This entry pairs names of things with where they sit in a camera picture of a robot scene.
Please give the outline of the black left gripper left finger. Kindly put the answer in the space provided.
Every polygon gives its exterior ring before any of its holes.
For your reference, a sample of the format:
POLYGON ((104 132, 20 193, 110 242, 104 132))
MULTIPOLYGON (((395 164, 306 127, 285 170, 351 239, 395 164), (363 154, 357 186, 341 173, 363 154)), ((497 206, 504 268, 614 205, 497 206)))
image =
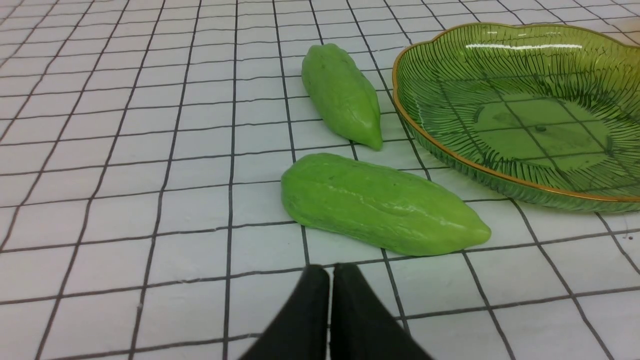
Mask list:
POLYGON ((322 266, 304 267, 293 292, 242 360, 324 360, 329 294, 330 277, 322 266))

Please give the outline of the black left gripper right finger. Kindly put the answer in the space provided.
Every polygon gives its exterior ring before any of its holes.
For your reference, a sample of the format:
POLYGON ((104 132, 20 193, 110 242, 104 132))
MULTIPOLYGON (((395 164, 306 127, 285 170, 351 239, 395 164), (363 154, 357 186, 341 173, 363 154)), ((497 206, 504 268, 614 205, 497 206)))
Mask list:
POLYGON ((359 267, 338 263, 330 319, 332 360, 430 360, 392 317, 359 267))

